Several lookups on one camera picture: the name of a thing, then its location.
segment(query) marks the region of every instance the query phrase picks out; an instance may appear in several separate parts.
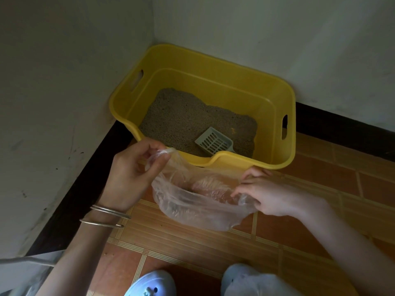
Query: gray litter sand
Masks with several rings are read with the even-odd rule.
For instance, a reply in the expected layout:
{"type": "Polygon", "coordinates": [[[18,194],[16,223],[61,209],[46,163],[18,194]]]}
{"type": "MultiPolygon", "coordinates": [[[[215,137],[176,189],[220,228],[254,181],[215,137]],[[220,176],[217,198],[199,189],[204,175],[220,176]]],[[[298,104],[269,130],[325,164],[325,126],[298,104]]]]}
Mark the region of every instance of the gray litter sand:
{"type": "Polygon", "coordinates": [[[141,132],[166,146],[210,157],[195,140],[209,127],[233,140],[237,154],[252,158],[257,123],[247,115],[207,106],[193,94],[165,88],[158,92],[139,126],[141,132]]]}

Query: person's left arm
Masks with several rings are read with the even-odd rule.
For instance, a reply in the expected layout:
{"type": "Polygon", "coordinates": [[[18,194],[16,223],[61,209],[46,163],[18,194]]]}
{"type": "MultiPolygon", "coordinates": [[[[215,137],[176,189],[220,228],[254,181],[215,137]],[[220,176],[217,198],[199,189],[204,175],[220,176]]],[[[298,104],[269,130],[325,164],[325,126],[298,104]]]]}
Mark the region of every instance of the person's left arm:
{"type": "MultiPolygon", "coordinates": [[[[165,149],[165,145],[144,138],[116,154],[103,194],[97,204],[126,213],[141,199],[169,160],[169,155],[161,155],[150,169],[144,173],[140,172],[139,159],[148,158],[158,149],[165,149]]],[[[119,217],[92,210],[86,214],[84,220],[115,225],[119,222],[119,217]]],[[[111,230],[109,227],[82,223],[37,296],[85,296],[111,230]]]]}

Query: hand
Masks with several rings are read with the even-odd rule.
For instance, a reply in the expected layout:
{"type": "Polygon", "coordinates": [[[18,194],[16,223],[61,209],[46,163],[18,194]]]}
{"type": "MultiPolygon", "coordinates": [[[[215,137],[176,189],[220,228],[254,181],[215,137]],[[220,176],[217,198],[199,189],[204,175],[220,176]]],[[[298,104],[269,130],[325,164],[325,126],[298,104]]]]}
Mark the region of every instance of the hand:
{"type": "Polygon", "coordinates": [[[137,203],[165,167],[170,155],[159,156],[146,172],[141,171],[138,161],[141,158],[148,159],[160,149],[166,149],[165,145],[151,138],[144,138],[116,154],[98,205],[126,212],[137,203]]]}
{"type": "Polygon", "coordinates": [[[299,218],[303,209],[317,197],[289,185],[270,179],[273,174],[256,166],[246,170],[241,184],[231,194],[246,193],[254,197],[255,207],[266,215],[290,215],[299,218]]]}

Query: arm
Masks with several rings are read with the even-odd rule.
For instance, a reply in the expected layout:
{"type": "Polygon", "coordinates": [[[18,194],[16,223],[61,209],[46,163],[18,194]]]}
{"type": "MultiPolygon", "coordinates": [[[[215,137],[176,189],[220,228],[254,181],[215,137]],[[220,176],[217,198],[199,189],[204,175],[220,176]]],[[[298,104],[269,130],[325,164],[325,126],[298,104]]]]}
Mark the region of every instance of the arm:
{"type": "MultiPolygon", "coordinates": [[[[162,155],[145,173],[140,172],[138,160],[141,157],[149,157],[158,149],[165,149],[165,145],[145,138],[116,154],[103,194],[97,204],[119,212],[127,212],[144,195],[170,158],[168,155],[162,155]]],[[[86,214],[84,219],[106,224],[116,224],[119,221],[116,216],[94,210],[86,214]]],[[[111,230],[109,227],[82,223],[37,296],[85,296],[111,230]]]]}
{"type": "Polygon", "coordinates": [[[358,291],[368,295],[395,293],[395,264],[373,243],[339,218],[319,197],[269,180],[271,173],[248,169],[233,195],[247,193],[267,215],[299,219],[345,271],[358,291]]]}

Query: silver bangle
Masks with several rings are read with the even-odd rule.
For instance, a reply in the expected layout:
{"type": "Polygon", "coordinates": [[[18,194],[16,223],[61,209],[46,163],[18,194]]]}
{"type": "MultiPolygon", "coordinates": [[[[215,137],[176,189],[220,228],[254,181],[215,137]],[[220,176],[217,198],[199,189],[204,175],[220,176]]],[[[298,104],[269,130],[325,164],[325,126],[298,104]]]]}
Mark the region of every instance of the silver bangle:
{"type": "Polygon", "coordinates": [[[104,213],[108,213],[108,214],[111,214],[111,215],[115,215],[115,216],[118,216],[118,217],[121,217],[121,218],[124,218],[124,219],[130,219],[131,218],[128,214],[124,214],[124,213],[121,213],[121,212],[118,212],[118,211],[115,211],[113,209],[109,209],[109,208],[106,208],[106,207],[98,206],[97,204],[92,205],[91,209],[94,209],[96,211],[101,211],[101,212],[104,212],[104,213]]]}
{"type": "Polygon", "coordinates": [[[91,221],[85,221],[84,219],[80,219],[82,223],[87,223],[87,224],[93,224],[93,225],[101,225],[102,227],[113,227],[114,229],[123,229],[124,226],[122,224],[105,224],[105,223],[98,223],[98,222],[91,222],[91,221]]]}

